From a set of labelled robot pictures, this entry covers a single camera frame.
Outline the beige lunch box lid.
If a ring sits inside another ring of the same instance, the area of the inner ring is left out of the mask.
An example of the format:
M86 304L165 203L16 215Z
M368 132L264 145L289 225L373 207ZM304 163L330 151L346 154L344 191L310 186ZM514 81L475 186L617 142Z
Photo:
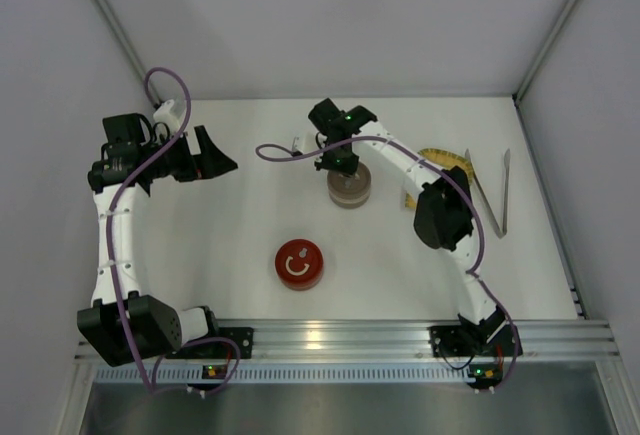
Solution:
M329 171L327 184L331 193L342 197L355 197L368 193L371 189L371 172L362 162L353 175Z

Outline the beige steel lunch box bowl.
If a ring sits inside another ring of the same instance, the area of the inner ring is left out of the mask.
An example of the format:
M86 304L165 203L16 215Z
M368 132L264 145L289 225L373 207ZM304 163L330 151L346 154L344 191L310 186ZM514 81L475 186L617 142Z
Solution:
M343 209L357 209L363 206L370 198L371 190L363 190L359 192L343 192L329 189L330 200Z

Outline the red lunch box lid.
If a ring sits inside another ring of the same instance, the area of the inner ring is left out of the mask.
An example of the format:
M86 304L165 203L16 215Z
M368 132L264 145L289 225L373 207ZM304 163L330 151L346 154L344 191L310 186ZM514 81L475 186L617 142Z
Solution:
M303 275L324 271L324 258L320 248L307 239L293 239L284 243L277 251L274 268L279 273Z

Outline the red steel lunch box bowl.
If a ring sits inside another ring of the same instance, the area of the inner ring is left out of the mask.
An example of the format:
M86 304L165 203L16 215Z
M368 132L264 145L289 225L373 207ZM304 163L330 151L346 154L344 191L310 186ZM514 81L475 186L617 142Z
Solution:
M288 272L278 274L280 282L290 290L305 291L314 288L323 278L323 272L309 272L303 275L291 275Z

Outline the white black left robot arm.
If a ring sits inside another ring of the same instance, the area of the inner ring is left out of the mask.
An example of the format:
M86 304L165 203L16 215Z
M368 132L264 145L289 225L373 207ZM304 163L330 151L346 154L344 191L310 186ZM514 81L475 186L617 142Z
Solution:
M188 343L220 334L212 310L177 310L155 298L144 262L143 225L154 180L180 183L209 180L237 169L195 127L198 153L184 134L172 142L175 128L154 124L138 113L107 117L101 157L88 172L99 223L99 261L91 305L77 313L80 333L112 367L178 352Z

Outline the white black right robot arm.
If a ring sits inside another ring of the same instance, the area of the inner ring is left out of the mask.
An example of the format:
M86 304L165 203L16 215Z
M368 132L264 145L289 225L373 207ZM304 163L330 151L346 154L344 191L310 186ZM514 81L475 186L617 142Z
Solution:
M344 111L325 99L312 108L308 119L324 137L324 152L314 162L318 170L352 175L361 156L374 158L414 199L417 237L455 264L461 339L475 349L488 345L504 324L505 313L480 278L486 240L466 172L427 161L363 106Z

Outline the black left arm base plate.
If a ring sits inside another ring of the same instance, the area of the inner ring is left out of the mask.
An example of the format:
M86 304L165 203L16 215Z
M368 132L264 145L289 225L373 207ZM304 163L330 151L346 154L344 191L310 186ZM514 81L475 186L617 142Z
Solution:
M188 342L185 347L167 356L168 359L209 360L235 358L233 341L239 349L241 359L251 359L253 351L254 329L251 327L222 327L219 329L222 341L198 339Z

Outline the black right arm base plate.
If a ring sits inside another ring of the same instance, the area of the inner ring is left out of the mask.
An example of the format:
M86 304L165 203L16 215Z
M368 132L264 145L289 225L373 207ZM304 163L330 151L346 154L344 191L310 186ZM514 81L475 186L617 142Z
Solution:
M441 324L431 326L429 336L433 354L447 359L475 357L497 357L498 349L505 357L521 355L522 347L516 347L511 327L503 325L495 333L478 332L475 326Z

